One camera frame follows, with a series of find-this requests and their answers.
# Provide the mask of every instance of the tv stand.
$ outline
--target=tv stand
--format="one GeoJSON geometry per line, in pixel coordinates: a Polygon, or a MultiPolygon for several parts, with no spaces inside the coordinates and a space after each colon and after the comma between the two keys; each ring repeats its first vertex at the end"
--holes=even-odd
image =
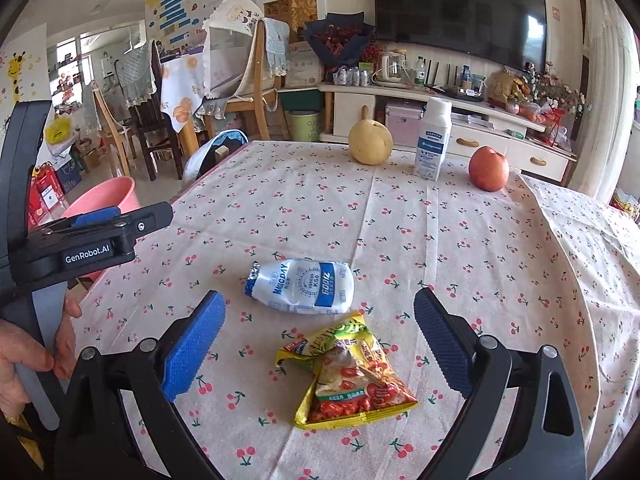
{"type": "MultiPolygon", "coordinates": [[[[386,88],[375,84],[366,87],[321,84],[318,89],[324,92],[326,104],[325,130],[320,140],[339,144],[348,143],[351,127],[360,120],[363,106],[369,108],[369,117],[373,118],[377,98],[391,97],[428,102],[433,97],[421,89],[386,88]]],[[[577,161],[573,153],[529,139],[516,139],[506,132],[514,130],[526,134],[527,129],[543,132],[544,126],[500,108],[490,107],[487,103],[462,101],[444,96],[443,98],[451,101],[454,108],[481,116],[484,120],[492,122],[495,127],[489,129],[476,124],[454,122],[447,147],[448,157],[469,160],[481,146],[491,146],[507,157],[512,170],[525,171],[565,184],[572,164],[577,161]]],[[[394,149],[415,152],[415,147],[411,146],[394,145],[394,149]]]]}

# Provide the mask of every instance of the blue foam pad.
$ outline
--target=blue foam pad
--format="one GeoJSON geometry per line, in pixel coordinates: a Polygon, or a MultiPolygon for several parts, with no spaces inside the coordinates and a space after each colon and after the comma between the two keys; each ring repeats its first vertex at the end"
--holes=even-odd
{"type": "Polygon", "coordinates": [[[71,227],[82,227],[98,222],[104,222],[106,220],[116,218],[116,216],[120,215],[121,213],[119,207],[105,207],[104,209],[98,209],[98,211],[91,211],[90,213],[78,215],[71,223],[71,227]]]}
{"type": "Polygon", "coordinates": [[[427,340],[447,384],[468,399],[473,389],[473,363],[449,323],[442,317],[440,309],[422,291],[415,295],[415,321],[427,340]]]}
{"type": "Polygon", "coordinates": [[[188,391],[225,322],[225,298],[210,291],[188,318],[189,325],[164,361],[162,392],[169,402],[188,391]]]}

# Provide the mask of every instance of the white curtain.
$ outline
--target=white curtain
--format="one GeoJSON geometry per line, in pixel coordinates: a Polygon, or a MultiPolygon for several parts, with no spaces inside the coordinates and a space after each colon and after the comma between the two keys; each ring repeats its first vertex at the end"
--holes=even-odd
{"type": "Polygon", "coordinates": [[[614,0],[586,0],[587,110],[569,188],[609,203],[625,160],[640,84],[631,25],[614,0]]]}

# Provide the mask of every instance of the drawer handle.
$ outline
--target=drawer handle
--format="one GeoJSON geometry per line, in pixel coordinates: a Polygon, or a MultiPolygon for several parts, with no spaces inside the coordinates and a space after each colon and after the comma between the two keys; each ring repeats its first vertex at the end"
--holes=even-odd
{"type": "Polygon", "coordinates": [[[458,137],[456,139],[456,142],[458,144],[462,144],[462,146],[466,146],[468,148],[479,148],[480,147],[480,143],[477,140],[466,140],[466,139],[463,139],[462,137],[458,137]]]}

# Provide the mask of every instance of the pink box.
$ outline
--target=pink box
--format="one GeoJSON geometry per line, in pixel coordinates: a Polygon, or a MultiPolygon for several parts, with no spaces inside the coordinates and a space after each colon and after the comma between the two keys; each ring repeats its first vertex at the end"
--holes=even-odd
{"type": "Polygon", "coordinates": [[[389,101],[386,105],[386,127],[394,144],[417,146],[422,105],[409,101],[389,101]]]}

